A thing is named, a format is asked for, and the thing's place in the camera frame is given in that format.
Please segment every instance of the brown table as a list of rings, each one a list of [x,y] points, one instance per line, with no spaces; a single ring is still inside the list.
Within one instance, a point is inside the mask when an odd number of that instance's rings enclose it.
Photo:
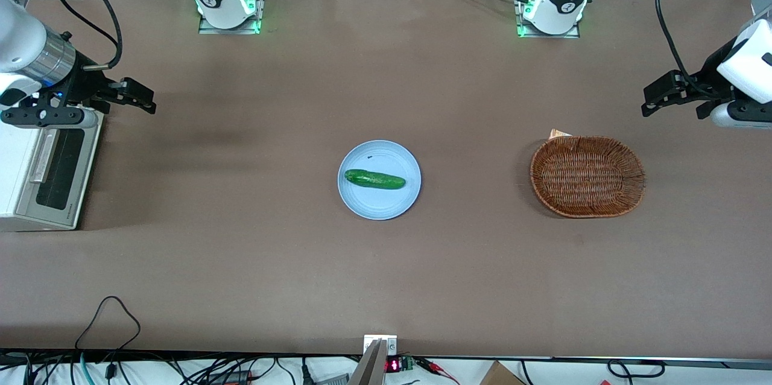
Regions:
[[[69,347],[102,297],[133,348],[356,352],[395,333],[430,354],[772,357],[772,134],[695,105],[642,118],[674,64],[653,0],[595,0],[579,40],[518,39],[502,0],[270,0],[259,36],[199,36],[190,0],[112,0],[116,107],[83,230],[2,234],[0,346]],[[663,0],[692,71],[749,0]],[[110,27],[99,0],[75,4]],[[94,60],[112,48],[58,2],[31,11]],[[530,156],[552,127],[640,156],[646,196],[610,220],[555,217]],[[337,168],[385,138],[421,196],[388,222]],[[111,305],[86,346],[132,330]]]

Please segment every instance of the metal bracket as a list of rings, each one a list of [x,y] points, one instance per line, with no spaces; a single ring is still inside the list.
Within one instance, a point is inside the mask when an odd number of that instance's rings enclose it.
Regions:
[[[367,334],[364,336],[362,353],[367,352],[367,348],[370,347],[370,344],[372,344],[374,340],[384,340],[386,342],[386,349],[388,350],[387,355],[389,355],[389,357],[393,357],[397,354],[397,336],[386,336],[380,334]]]
[[[218,35],[255,35],[260,33],[262,26],[262,9],[265,7],[265,0],[244,0],[244,6],[254,8],[255,13],[244,20],[244,22],[235,28],[215,28],[201,15],[201,21],[198,23],[198,33],[218,34]]]
[[[581,21],[581,13],[579,19],[574,23],[574,27],[567,33],[561,33],[560,35],[549,35],[548,33],[538,30],[533,23],[524,19],[523,14],[530,12],[530,7],[533,6],[533,0],[529,0],[529,3],[523,3],[519,1],[513,1],[515,4],[515,23],[517,25],[517,36],[520,38],[579,38],[579,21]]]

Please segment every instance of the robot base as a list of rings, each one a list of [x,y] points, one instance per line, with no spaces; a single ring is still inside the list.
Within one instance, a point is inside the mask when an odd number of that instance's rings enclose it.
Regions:
[[[198,23],[198,33],[201,34],[218,34],[218,35],[256,35],[260,33],[260,27],[262,25],[262,9],[265,6],[265,0],[243,0],[245,8],[250,10],[254,9],[254,14],[244,20],[244,22],[235,28],[215,28],[210,25],[203,14],[201,14],[201,22]]]
[[[548,33],[538,30],[533,23],[524,19],[523,14],[530,12],[533,0],[530,3],[521,3],[514,1],[515,4],[515,21],[517,23],[517,36],[520,38],[579,38],[579,21],[581,21],[581,13],[574,27],[567,33],[560,35],[549,35]]]

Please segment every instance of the green led light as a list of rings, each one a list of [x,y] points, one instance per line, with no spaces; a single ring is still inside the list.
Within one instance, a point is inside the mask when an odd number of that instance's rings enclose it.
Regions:
[[[244,12],[247,14],[252,14],[255,10],[255,0],[239,0],[239,2],[242,2],[242,7],[244,7]]]

